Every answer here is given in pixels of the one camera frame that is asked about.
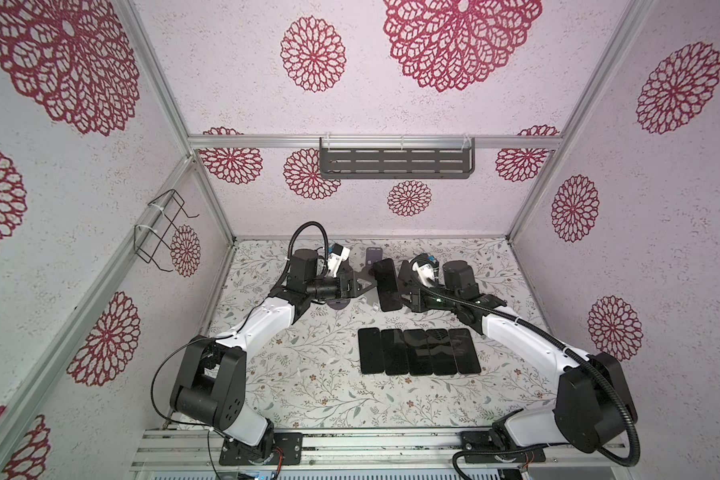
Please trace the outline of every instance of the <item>table surface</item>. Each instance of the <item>table surface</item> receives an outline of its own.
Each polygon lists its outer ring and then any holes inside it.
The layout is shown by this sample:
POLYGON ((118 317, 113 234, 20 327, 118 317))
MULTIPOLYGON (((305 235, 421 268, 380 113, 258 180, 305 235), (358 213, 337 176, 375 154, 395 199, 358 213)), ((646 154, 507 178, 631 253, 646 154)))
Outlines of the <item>table surface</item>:
MULTIPOLYGON (((352 249, 356 270, 365 249, 380 246, 400 264, 427 252, 440 263, 466 260, 483 293, 506 300, 523 318, 547 328, 506 240, 337 240, 352 249)), ((322 242, 299 241, 296 248, 322 242)), ((269 292, 285 265, 288 242, 250 240, 237 245, 210 334, 228 330, 269 292)), ((549 382, 498 342, 472 331, 482 373, 455 376, 362 375, 358 329, 464 327, 453 313, 381 312, 373 295, 344 310, 313 305, 249 359, 246 401, 277 428, 488 426, 519 408, 553 400, 549 382)))

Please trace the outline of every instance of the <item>metal extrusion beam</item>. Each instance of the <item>metal extrusion beam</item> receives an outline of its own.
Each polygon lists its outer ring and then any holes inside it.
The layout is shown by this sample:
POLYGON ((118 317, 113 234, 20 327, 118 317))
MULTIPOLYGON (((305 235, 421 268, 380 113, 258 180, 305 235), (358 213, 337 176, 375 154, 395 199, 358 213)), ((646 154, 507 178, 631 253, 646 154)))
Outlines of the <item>metal extrusion beam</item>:
POLYGON ((587 121, 594 112, 597 103, 603 97, 608 85, 616 76, 627 51, 648 18, 653 4, 654 0, 631 0, 630 4, 627 5, 581 98, 579 98, 573 113, 563 128, 562 144, 547 157, 547 160, 541 166, 533 187, 531 187, 528 196, 525 197, 523 206, 512 222, 508 234, 510 242, 517 240, 530 215, 538 206, 541 198, 547 193, 550 182, 563 166, 566 156, 584 132, 587 121))
MULTIPOLYGON (((160 188, 160 192, 179 188, 192 175, 193 165, 191 158, 180 160, 160 188)), ((136 223, 154 225, 159 218, 160 210, 148 206, 136 223)), ((143 229, 136 241, 139 243, 144 241, 147 233, 148 230, 143 229)), ((134 238, 132 230, 128 229, 128 235, 117 247, 104 270, 77 303, 77 308, 9 401, 0 416, 0 472, 18 448, 57 379, 64 374, 80 344, 94 328, 101 312, 125 278, 135 258, 134 238)))
MULTIPOLYGON (((456 135, 190 135, 192 148, 416 148, 469 147, 469 136, 456 135)), ((558 148, 562 137, 489 135, 474 137, 475 148, 558 148)))
MULTIPOLYGON (((301 465, 288 470, 346 470, 363 468, 452 469, 451 457, 461 450, 459 434, 470 428, 308 428, 276 430, 301 432, 301 465)), ((204 470, 210 464, 207 430, 147 430, 133 458, 132 472, 204 470)), ((210 455, 214 462, 221 453, 222 439, 212 434, 210 455)), ((608 449, 625 455, 626 448, 615 439, 608 449)), ((612 466, 599 453, 586 454, 569 446, 546 449, 547 461, 536 468, 572 466, 612 466)), ((501 468, 516 468, 519 463, 501 463, 501 468)), ((274 466, 257 466, 259 470, 274 466)), ((216 470, 237 467, 216 465, 216 470)))
POLYGON ((157 103, 173 132, 173 137, 176 139, 178 145, 181 146, 184 154, 192 155, 200 166, 200 168, 198 168, 198 174, 201 177, 199 182, 200 192, 203 197, 208 199, 216 225, 221 229, 227 243, 231 244, 234 241, 234 235, 230 227, 230 222, 226 218, 226 214, 221 207, 216 192, 211 187, 208 172, 202 167, 202 162, 190 146, 181 112, 179 112, 179 108, 176 106, 176 101, 168 86, 168 81, 163 74, 160 63, 157 61, 154 48, 152 48, 152 44, 146 36, 144 25, 141 22, 136 6, 131 0, 112 0, 112 6, 139 60, 141 76, 150 84, 156 96, 157 103))

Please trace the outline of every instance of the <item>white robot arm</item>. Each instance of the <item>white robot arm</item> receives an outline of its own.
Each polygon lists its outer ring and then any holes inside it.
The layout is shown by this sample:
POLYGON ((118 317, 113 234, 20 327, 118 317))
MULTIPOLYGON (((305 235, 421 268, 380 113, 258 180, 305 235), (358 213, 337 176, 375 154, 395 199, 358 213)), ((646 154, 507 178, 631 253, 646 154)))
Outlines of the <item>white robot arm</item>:
MULTIPOLYGON (((369 267, 353 271, 348 249, 340 245, 330 249, 327 275, 317 275, 317 258, 315 250, 294 252, 287 277, 285 273, 281 277, 286 284, 276 285, 234 330, 216 338, 199 337, 187 348, 176 378, 171 407, 245 444, 243 455, 254 462, 271 455, 273 424, 245 404, 247 357, 298 321, 314 300, 355 298, 376 287, 369 267), (216 365, 220 366, 216 378, 208 377, 205 368, 216 365)), ((394 293, 412 312, 454 312, 466 326, 517 353, 557 391, 556 402, 497 420, 484 452, 502 452, 507 458, 505 453, 511 457, 549 444, 569 443, 583 452, 600 451, 620 465, 634 465, 639 458, 636 413, 618 361, 606 353, 592 356, 568 346, 521 319, 496 296, 481 294, 466 262, 447 262, 442 270, 444 285, 438 282, 439 265, 430 255, 403 262, 394 293), (630 437, 626 459, 603 448, 625 427, 630 437)))

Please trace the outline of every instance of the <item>phone screen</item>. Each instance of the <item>phone screen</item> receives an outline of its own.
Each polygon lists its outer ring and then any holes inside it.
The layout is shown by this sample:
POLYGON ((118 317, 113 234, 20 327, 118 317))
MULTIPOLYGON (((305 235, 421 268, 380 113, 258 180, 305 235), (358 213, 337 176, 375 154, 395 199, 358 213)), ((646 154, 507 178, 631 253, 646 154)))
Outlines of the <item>phone screen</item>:
POLYGON ((382 335, 377 328, 358 330, 358 346, 360 349, 360 373, 384 373, 384 353, 382 352, 382 335))
POLYGON ((429 359, 427 333, 421 329, 403 332, 405 351, 408 354, 408 370, 413 376, 431 375, 432 362, 429 359))
POLYGON ((451 346, 454 349, 456 368, 463 375, 480 373, 480 360, 474 350, 472 335, 468 329, 453 329, 448 332, 451 337, 451 346))
POLYGON ((456 375, 456 360, 451 347, 451 337, 446 329, 427 330, 427 346, 432 359, 432 372, 435 375, 456 375))
POLYGON ((394 260, 385 258, 373 264, 373 274, 376 278, 376 291, 382 312, 393 312, 403 308, 398 293, 398 282, 394 273, 394 260))
POLYGON ((384 350, 384 370, 387 375, 408 373, 408 357, 405 353, 402 330, 382 330, 382 349, 384 350))

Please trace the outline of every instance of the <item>wire rack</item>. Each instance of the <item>wire rack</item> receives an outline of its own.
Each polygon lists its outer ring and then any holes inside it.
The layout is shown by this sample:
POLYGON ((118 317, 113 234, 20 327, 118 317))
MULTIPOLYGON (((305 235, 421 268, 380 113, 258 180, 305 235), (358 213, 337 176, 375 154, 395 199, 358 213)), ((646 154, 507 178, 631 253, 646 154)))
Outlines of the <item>wire rack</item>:
POLYGON ((138 224, 134 225, 134 253, 139 256, 144 262, 147 264, 155 264, 158 269, 162 270, 163 272, 173 272, 173 270, 168 270, 160 266, 160 264, 157 263, 157 260, 155 259, 155 255, 157 254, 158 249, 161 245, 164 245, 168 250, 171 250, 170 245, 168 245, 165 242, 165 237, 168 235, 168 233, 171 231, 171 228, 173 230, 178 230, 179 227, 176 226, 175 220, 179 216, 179 214, 184 214, 187 218, 197 218, 200 216, 200 214, 197 215, 189 215, 186 210, 184 210, 184 204, 185 201, 174 189, 167 190, 166 192, 162 193, 158 197, 154 198, 151 202, 147 204, 147 206, 152 206, 154 208, 157 208, 160 211, 160 216, 155 218, 154 222, 152 222, 151 225, 144 225, 144 224, 138 224), (176 209, 176 212, 169 216, 166 213, 166 210, 168 210, 172 204, 175 204, 178 206, 176 209), (156 228, 155 225, 157 225, 157 221, 160 218, 165 218, 168 220, 168 224, 166 225, 165 230, 161 234, 156 228), (144 249, 144 244, 152 237, 157 238, 157 243, 155 244, 155 247, 152 249, 151 252, 144 249))

